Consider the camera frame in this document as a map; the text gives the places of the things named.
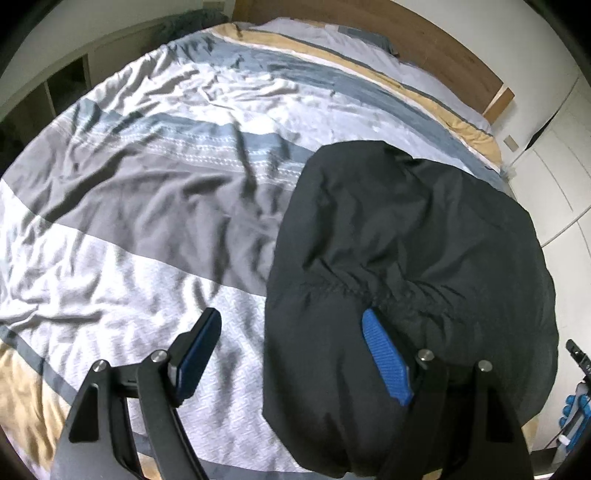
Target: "black fabric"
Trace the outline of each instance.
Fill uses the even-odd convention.
[[[383,142],[322,147],[281,225],[265,311],[263,415],[302,467],[374,475],[404,441],[407,411],[362,336],[369,307],[446,362],[490,360],[522,424],[544,405],[558,333],[529,214]]]

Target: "blue gripper pad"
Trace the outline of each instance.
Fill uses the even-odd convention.
[[[372,309],[361,319],[363,337],[391,397],[405,407],[413,399],[408,367]]]

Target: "gray stripe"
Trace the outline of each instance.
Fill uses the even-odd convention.
[[[14,348],[21,358],[31,367],[38,375],[43,377],[47,385],[55,391],[61,398],[63,398],[68,405],[72,405],[74,397],[76,396],[76,389],[72,387],[66,380],[52,369],[51,365],[45,361],[42,356],[39,356],[16,332],[8,328],[6,325],[0,324],[0,339],[8,346]]]
[[[72,145],[49,127],[4,180],[32,212],[220,285],[265,295],[291,192],[141,144]]]
[[[76,390],[68,384],[51,365],[39,356],[27,343],[6,325],[0,325],[0,339],[8,346],[14,348],[20,357],[29,365],[46,384],[63,398],[68,405],[72,405],[76,397]],[[135,447],[139,453],[152,457],[152,446],[146,435],[134,432]],[[314,472],[259,472],[232,465],[201,460],[209,478],[218,480],[324,480],[328,477]],[[357,478],[351,473],[345,475],[346,479]]]
[[[287,53],[223,41],[209,33],[188,35],[169,43],[168,48],[180,61],[209,62],[256,73],[269,72],[292,82],[337,91],[361,103],[388,112],[438,150],[461,160],[477,178],[505,192],[506,186],[500,175],[487,168],[443,125],[372,82],[337,68],[315,64]]]

